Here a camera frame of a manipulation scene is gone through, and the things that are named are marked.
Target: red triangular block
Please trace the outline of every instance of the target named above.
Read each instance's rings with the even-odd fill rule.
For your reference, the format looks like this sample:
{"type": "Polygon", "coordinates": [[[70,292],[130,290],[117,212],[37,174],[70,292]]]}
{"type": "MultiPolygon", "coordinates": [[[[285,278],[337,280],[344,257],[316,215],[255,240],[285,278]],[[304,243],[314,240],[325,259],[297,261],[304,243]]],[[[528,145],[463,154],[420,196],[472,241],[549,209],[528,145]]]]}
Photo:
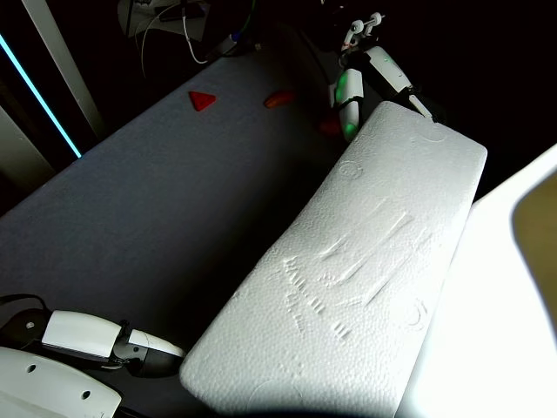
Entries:
{"type": "Polygon", "coordinates": [[[205,107],[215,103],[217,101],[217,97],[212,94],[190,91],[190,100],[196,111],[202,111],[205,107]]]}

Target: led light strip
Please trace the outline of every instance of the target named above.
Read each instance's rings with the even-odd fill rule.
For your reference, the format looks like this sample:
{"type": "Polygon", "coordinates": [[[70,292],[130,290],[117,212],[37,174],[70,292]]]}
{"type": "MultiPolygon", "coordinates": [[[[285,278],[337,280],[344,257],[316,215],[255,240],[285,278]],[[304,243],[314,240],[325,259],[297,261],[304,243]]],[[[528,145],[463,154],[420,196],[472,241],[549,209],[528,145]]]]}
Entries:
{"type": "Polygon", "coordinates": [[[14,67],[16,67],[17,72],[19,72],[19,75],[22,77],[24,82],[30,88],[32,93],[35,95],[35,98],[37,99],[38,103],[41,104],[41,106],[43,107],[46,114],[49,116],[49,118],[52,121],[52,123],[54,124],[54,126],[56,126],[56,128],[58,129],[58,131],[60,132],[62,137],[64,137],[65,141],[70,146],[71,150],[75,152],[75,154],[78,158],[81,158],[81,152],[79,152],[79,150],[76,148],[74,143],[71,141],[70,137],[68,136],[68,134],[66,133],[64,128],[60,125],[60,123],[58,122],[58,119],[56,119],[56,116],[54,116],[54,113],[52,113],[52,111],[50,110],[50,107],[44,101],[43,96],[41,96],[41,93],[38,92],[37,87],[35,87],[35,85],[30,80],[29,76],[27,75],[27,73],[25,72],[25,70],[23,69],[23,67],[19,63],[19,61],[17,61],[16,56],[11,51],[11,49],[8,46],[8,44],[6,43],[6,41],[4,41],[2,35],[0,35],[0,46],[2,46],[2,49],[4,50],[4,52],[6,53],[8,58],[10,59],[11,63],[14,64],[14,67]]]}

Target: red triangle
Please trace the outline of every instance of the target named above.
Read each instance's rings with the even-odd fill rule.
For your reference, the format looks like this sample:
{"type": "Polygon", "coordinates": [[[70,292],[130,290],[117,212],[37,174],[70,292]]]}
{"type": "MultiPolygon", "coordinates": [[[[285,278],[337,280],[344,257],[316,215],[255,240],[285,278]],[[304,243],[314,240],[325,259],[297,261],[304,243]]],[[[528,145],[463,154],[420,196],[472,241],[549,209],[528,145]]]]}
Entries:
{"type": "Polygon", "coordinates": [[[217,101],[217,97],[212,94],[190,91],[190,100],[196,111],[202,111],[205,107],[215,103],[217,101]]]}

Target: foam packaging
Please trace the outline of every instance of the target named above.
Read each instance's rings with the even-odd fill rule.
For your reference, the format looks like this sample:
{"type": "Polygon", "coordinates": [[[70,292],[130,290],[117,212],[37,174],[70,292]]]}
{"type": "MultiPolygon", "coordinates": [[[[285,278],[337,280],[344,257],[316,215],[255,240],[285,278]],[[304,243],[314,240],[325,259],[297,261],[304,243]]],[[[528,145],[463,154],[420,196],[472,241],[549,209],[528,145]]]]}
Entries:
{"type": "Polygon", "coordinates": [[[394,415],[487,152],[382,103],[187,355],[224,414],[394,415]]]}

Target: white cable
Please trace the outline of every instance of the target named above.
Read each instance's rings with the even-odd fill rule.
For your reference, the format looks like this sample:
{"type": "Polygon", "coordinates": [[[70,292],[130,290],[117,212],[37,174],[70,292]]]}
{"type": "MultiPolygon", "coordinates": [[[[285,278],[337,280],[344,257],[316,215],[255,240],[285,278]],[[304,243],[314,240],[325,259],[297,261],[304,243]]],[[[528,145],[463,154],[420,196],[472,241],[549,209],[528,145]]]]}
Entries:
{"type": "Polygon", "coordinates": [[[182,23],[184,24],[184,35],[185,35],[185,40],[188,41],[188,46],[190,47],[190,52],[191,52],[191,57],[193,58],[193,60],[198,63],[198,64],[206,64],[208,61],[199,61],[195,54],[193,53],[193,48],[191,47],[191,40],[190,40],[190,36],[188,35],[188,30],[185,26],[185,16],[182,16],[182,23]]]}
{"type": "Polygon", "coordinates": [[[147,28],[145,29],[145,34],[143,35],[143,42],[141,43],[141,71],[143,72],[143,77],[147,78],[147,76],[145,76],[145,67],[143,64],[143,49],[145,47],[145,39],[147,38],[147,32],[149,32],[149,29],[151,28],[151,26],[155,23],[155,21],[157,19],[159,19],[163,13],[165,13],[167,10],[170,10],[173,7],[178,6],[178,3],[172,4],[170,6],[168,6],[166,9],[164,9],[163,11],[161,11],[159,14],[157,14],[147,25],[147,28]]]}

